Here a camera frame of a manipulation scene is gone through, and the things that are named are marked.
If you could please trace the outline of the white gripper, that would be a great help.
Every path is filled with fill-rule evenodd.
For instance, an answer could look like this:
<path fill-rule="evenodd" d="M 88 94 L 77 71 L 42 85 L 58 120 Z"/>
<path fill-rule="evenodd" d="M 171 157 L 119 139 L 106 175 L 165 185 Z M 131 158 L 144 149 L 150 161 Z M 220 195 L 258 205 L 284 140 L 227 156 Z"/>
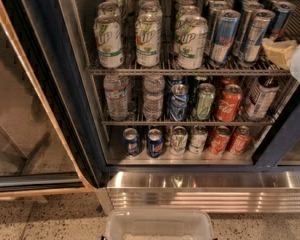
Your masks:
<path fill-rule="evenodd" d="M 262 40 L 262 47 L 266 57 L 276 66 L 288 70 L 300 83 L 300 44 L 295 40 L 274 42 L 269 38 Z"/>

